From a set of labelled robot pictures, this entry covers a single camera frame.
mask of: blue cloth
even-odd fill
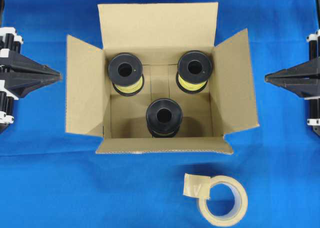
[[[186,172],[243,184],[248,211],[236,227],[320,226],[320,138],[306,126],[306,103],[264,82],[308,59],[315,0],[5,1],[3,25],[25,39],[22,54],[64,81],[17,102],[15,124],[0,135],[1,227],[209,228],[182,195]],[[95,155],[100,138],[65,134],[66,35],[102,47],[99,3],[196,1],[219,2],[216,45],[249,32],[260,127],[226,137],[234,154]],[[211,194],[213,210],[223,201]]]

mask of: cardboard box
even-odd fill
[[[103,50],[67,37],[66,132],[101,136],[96,153],[219,152],[232,154],[224,134],[257,127],[248,31],[213,47],[218,3],[99,4]],[[212,58],[213,73],[199,94],[176,84],[177,63],[190,51]],[[120,96],[107,75],[121,52],[143,64],[145,84]],[[183,110],[174,138],[152,138],[146,110],[158,98]]]

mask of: black spool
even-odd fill
[[[144,87],[145,78],[140,60],[130,53],[120,53],[109,63],[108,75],[114,89],[122,96],[134,96]],[[142,86],[134,92],[125,93],[119,91],[115,85],[129,87],[137,83],[142,77]]]
[[[178,87],[186,93],[194,94],[199,93],[206,87],[208,83],[208,79],[212,74],[212,62],[210,58],[200,51],[189,51],[185,53],[178,62],[178,72],[176,74],[176,83]],[[190,91],[184,88],[179,83],[179,75],[180,77],[192,84],[200,84],[206,82],[204,86],[196,91]]]
[[[179,131],[183,113],[173,100],[162,98],[150,104],[146,111],[146,124],[153,137],[174,137]]]

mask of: black plastic fixture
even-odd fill
[[[133,96],[144,87],[140,60],[130,53],[120,53],[109,63],[108,75],[114,89],[122,96]]]
[[[15,121],[15,100],[62,79],[59,72],[21,55],[23,43],[14,27],[0,28],[0,133]]]
[[[206,87],[212,70],[212,62],[207,55],[200,51],[189,51],[178,62],[175,80],[183,92],[198,93]]]
[[[150,104],[146,111],[146,124],[153,137],[174,137],[183,119],[180,106],[169,98],[162,98]]]

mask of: white connector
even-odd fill
[[[310,41],[317,41],[318,40],[318,36],[316,34],[310,34],[308,37],[306,37],[306,41],[310,42]]]
[[[5,83],[6,81],[0,80],[0,91],[1,92],[6,92],[7,97],[13,97],[14,100],[19,100],[17,96],[15,96],[13,93],[9,92],[8,90],[5,89]]]

